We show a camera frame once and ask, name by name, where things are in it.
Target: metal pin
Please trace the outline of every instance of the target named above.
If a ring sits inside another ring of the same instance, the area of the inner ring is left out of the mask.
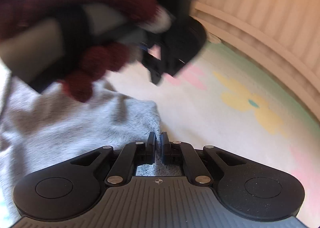
[[[206,175],[199,175],[196,177],[196,182],[200,183],[200,184],[207,184],[211,181],[211,178],[209,178]]]
[[[107,181],[110,184],[119,184],[123,181],[123,178],[118,175],[112,175],[112,176],[108,177]]]

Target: gloved hand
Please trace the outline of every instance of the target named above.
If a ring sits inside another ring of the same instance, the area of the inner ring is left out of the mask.
[[[13,37],[58,8],[93,2],[113,7],[154,33],[170,26],[168,14],[156,0],[0,0],[0,41]],[[82,59],[77,69],[61,80],[64,92],[86,102],[92,95],[92,82],[100,79],[106,70],[118,71],[136,52],[136,47],[116,42],[89,48],[80,54]]]

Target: wall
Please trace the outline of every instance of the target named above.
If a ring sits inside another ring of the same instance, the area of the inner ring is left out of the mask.
[[[320,0],[197,0],[192,15],[271,72],[320,120]]]

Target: gray fabric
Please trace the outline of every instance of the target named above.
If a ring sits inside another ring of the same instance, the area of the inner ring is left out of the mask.
[[[150,131],[160,138],[156,104],[117,93],[107,81],[95,83],[87,104],[66,97],[58,84],[39,95],[13,78],[8,90],[0,126],[0,179],[13,221],[20,216],[12,188],[25,175],[103,145],[120,149],[146,141]],[[178,175],[179,169],[158,162],[139,167],[137,174]]]

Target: circular pad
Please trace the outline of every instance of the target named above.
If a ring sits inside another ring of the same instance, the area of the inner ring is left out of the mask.
[[[72,188],[71,181],[61,177],[51,177],[40,181],[36,186],[36,192],[44,198],[54,199],[69,194]]]
[[[282,190],[280,183],[269,177],[251,178],[245,183],[244,187],[248,193],[260,198],[275,197]]]

